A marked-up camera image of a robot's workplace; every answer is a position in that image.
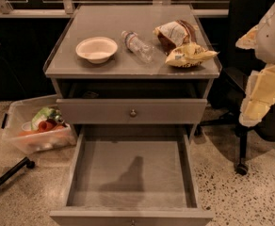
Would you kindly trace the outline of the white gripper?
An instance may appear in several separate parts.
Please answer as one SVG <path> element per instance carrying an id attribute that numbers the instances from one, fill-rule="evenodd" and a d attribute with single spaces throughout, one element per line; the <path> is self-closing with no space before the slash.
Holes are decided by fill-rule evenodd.
<path id="1" fill-rule="evenodd" d="M 252 71 L 246 96 L 240 106 L 239 122 L 253 127 L 275 104 L 275 2 L 258 23 L 237 40 L 240 49 L 254 49 L 258 59 L 269 63 L 260 72 Z"/>

